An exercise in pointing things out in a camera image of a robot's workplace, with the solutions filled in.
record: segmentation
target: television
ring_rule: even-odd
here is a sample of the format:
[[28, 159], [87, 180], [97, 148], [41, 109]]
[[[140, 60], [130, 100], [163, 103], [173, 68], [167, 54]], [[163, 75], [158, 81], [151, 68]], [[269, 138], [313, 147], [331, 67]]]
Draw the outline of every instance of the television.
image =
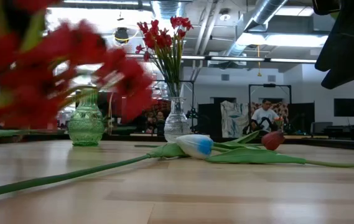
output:
[[334, 99], [334, 116], [354, 117], [354, 99]]

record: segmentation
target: glass vase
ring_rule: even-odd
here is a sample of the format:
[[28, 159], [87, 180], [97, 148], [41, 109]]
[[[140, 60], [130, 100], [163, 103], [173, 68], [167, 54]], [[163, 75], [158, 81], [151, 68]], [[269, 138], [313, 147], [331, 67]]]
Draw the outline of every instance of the glass vase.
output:
[[88, 94], [80, 100], [80, 104], [72, 113], [68, 124], [68, 132], [74, 146], [97, 146], [105, 131], [103, 117], [96, 101], [98, 92], [86, 89]]
[[165, 120], [164, 137], [167, 142], [174, 143], [179, 136], [189, 134], [188, 119], [184, 114], [183, 103], [181, 97], [173, 97], [171, 100], [171, 112]]

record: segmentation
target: red petal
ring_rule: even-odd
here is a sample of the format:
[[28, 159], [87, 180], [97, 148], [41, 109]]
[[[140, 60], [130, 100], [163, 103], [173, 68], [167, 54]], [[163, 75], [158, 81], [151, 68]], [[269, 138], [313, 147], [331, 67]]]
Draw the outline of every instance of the red petal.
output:
[[123, 110], [123, 121], [130, 121], [152, 105], [152, 90], [144, 90], [133, 96], [127, 97]]

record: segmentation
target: white and blue tulip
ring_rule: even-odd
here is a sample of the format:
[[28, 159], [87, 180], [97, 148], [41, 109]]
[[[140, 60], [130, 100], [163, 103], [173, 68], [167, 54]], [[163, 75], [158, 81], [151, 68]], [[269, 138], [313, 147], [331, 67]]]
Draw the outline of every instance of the white and blue tulip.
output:
[[214, 142], [201, 134], [188, 134], [177, 137], [176, 143], [184, 153], [196, 159], [206, 159], [212, 153]]

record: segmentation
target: fluorescent light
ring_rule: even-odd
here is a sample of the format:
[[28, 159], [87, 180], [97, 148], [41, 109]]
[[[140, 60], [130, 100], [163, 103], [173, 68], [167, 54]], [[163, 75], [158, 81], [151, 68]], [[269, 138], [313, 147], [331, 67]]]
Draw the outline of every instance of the fluorescent light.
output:
[[271, 58], [271, 62], [288, 62], [288, 63], [315, 63], [315, 62], [316, 62], [316, 60], [311, 60], [311, 59]]
[[205, 58], [204, 56], [190, 56], [190, 55], [182, 56], [182, 59], [192, 59], [192, 60], [203, 60], [204, 58]]
[[237, 61], [237, 62], [263, 62], [263, 58], [252, 58], [252, 57], [214, 57], [212, 60], [221, 60], [221, 61]]
[[266, 38], [265, 44], [284, 47], [322, 47], [326, 39], [326, 35], [273, 34]]
[[309, 6], [283, 6], [275, 15], [277, 16], [312, 16], [314, 10]]
[[[138, 2], [134, 1], [100, 1], [100, 0], [64, 0], [65, 3], [82, 3], [82, 4], [129, 4], [138, 5]], [[143, 6], [150, 6], [149, 3], [143, 3]]]

